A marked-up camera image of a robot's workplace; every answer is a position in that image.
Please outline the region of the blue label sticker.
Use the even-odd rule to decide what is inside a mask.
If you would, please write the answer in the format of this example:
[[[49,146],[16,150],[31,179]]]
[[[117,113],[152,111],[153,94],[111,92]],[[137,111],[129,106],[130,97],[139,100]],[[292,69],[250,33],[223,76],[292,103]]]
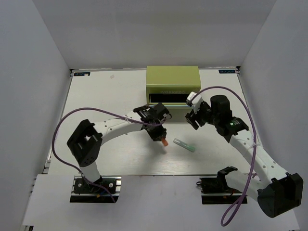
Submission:
[[[84,76],[90,76],[90,72],[75,72],[74,73],[74,76],[81,76],[81,77],[84,77]]]
[[[236,71],[232,69],[219,69],[218,72],[220,74],[236,74]]]

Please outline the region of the green highlighter pen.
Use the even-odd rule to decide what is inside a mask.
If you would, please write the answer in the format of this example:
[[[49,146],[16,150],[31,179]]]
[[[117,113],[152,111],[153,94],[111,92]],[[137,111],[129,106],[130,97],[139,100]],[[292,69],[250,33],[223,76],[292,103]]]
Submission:
[[[183,141],[181,141],[181,140],[179,140],[177,138],[174,138],[173,142],[176,145],[178,145],[178,146],[180,146],[180,147],[182,147],[182,148],[184,148],[184,149],[186,149],[186,150],[188,150],[190,152],[195,152],[195,147],[193,147],[191,145],[188,145],[187,143],[185,143],[185,142],[183,142]]]

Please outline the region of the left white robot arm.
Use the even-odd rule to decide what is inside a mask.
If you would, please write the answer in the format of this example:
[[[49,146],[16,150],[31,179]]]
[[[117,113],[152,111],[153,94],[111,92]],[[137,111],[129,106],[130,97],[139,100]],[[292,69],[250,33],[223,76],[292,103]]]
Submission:
[[[68,139],[67,146],[86,178],[85,186],[91,192],[97,192],[102,186],[96,159],[103,144],[128,133],[145,130],[153,141],[167,146],[167,129],[163,123],[171,117],[169,110],[159,103],[153,107],[137,107],[124,116],[116,115],[103,122],[81,121]]]

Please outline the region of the orange highlighter pen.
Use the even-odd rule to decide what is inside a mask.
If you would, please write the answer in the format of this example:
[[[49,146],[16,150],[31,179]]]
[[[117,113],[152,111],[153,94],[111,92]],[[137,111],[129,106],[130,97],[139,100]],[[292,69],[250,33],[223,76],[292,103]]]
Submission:
[[[163,144],[165,147],[168,146],[168,142],[166,141],[165,138],[162,138],[162,139],[161,139],[161,142],[162,142],[162,144]]]

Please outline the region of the green metal drawer cabinet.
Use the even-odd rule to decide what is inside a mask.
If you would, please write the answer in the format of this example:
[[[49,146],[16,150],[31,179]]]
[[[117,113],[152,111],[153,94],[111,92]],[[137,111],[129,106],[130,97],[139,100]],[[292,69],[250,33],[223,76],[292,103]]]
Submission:
[[[190,94],[201,89],[197,66],[148,66],[146,97],[151,93]]]

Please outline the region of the left blue label sticker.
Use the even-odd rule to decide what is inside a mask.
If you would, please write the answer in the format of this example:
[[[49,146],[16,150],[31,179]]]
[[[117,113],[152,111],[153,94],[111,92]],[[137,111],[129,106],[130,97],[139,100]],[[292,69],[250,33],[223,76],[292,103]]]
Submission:
[[[74,73],[74,76],[81,76],[81,77],[84,77],[84,76],[90,76],[90,72],[75,72]]]

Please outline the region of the right blue label sticker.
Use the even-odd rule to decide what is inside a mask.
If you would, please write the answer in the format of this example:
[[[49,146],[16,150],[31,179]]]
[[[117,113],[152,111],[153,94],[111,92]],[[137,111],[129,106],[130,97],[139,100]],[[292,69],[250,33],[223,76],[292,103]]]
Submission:
[[[236,74],[236,71],[232,69],[219,69],[218,72],[220,74]]]

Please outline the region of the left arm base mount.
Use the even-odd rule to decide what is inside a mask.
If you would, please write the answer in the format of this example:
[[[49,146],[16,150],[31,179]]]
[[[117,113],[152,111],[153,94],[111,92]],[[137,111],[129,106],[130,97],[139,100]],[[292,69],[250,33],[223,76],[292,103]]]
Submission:
[[[98,186],[87,183],[81,176],[75,176],[71,190],[71,203],[112,204],[117,202],[121,189],[120,176],[105,176],[97,184],[101,184],[112,195]]]

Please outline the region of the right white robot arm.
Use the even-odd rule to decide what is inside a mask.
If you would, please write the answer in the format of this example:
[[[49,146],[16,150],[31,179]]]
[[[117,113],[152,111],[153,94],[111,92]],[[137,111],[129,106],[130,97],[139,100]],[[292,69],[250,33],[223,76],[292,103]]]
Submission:
[[[226,96],[213,96],[210,103],[206,103],[200,95],[191,92],[187,104],[192,108],[186,115],[187,122],[194,129],[205,124],[213,125],[217,133],[244,157],[259,178],[254,179],[236,167],[226,167],[217,173],[217,185],[221,191],[236,189],[242,192],[257,201],[270,218],[301,205],[304,185],[301,176],[290,174],[254,141],[248,125],[233,116]]]

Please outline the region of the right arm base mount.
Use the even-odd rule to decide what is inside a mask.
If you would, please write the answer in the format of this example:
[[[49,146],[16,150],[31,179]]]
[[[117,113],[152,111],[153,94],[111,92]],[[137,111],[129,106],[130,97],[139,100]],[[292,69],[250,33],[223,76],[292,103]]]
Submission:
[[[203,205],[231,205],[242,193],[236,189],[223,189],[216,177],[200,178],[196,186],[201,190]]]

